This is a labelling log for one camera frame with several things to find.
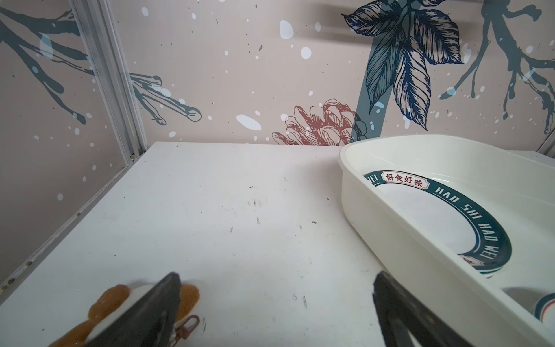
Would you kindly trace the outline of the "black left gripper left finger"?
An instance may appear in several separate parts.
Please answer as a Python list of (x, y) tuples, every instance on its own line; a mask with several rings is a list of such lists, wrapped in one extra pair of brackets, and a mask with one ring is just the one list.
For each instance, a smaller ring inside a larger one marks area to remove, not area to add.
[(179, 309), (180, 277), (171, 272), (86, 346), (168, 346)]

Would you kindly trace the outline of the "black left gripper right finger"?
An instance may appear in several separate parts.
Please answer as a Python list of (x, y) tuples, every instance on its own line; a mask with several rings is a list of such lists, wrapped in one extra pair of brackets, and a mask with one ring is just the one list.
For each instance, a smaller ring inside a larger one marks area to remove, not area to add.
[(374, 306), (386, 346), (469, 346), (389, 273), (374, 281)]

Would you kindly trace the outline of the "green rim plate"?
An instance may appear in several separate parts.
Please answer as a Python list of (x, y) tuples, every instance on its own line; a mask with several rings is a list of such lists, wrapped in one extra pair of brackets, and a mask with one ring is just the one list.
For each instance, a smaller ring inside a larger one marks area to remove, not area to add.
[(504, 227), (477, 202), (433, 179), (405, 171), (382, 170), (364, 175), (384, 193), (400, 215), (415, 221), (487, 277), (501, 270), (513, 253)]

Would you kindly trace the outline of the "orange sunburst plate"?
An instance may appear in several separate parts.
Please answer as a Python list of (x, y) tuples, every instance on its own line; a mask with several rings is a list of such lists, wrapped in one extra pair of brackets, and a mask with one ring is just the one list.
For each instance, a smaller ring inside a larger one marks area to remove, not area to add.
[(551, 331), (555, 328), (555, 293), (542, 296), (530, 308), (530, 313)]

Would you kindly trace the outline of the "white plastic bin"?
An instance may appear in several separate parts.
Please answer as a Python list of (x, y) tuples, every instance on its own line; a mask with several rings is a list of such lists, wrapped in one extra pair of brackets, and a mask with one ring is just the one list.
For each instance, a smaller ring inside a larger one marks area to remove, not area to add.
[(553, 346), (554, 162), (445, 135), (345, 146), (346, 217), (388, 273), (474, 346)]

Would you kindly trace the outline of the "brown cookies pile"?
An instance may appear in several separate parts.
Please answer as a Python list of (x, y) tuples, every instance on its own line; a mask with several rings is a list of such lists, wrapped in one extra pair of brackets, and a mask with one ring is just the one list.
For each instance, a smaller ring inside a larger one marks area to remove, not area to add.
[[(97, 335), (121, 317), (124, 312), (138, 302), (147, 292), (154, 287), (148, 283), (136, 288), (118, 284), (107, 289), (93, 304), (88, 312), (88, 319), (62, 337), (52, 342), (52, 346), (83, 346), (92, 341)], [(200, 299), (198, 287), (182, 283), (180, 288), (180, 304), (177, 310), (176, 321), (170, 336), (169, 346), (174, 346), (181, 339), (187, 339), (188, 333), (185, 326), (191, 322), (188, 315)]]

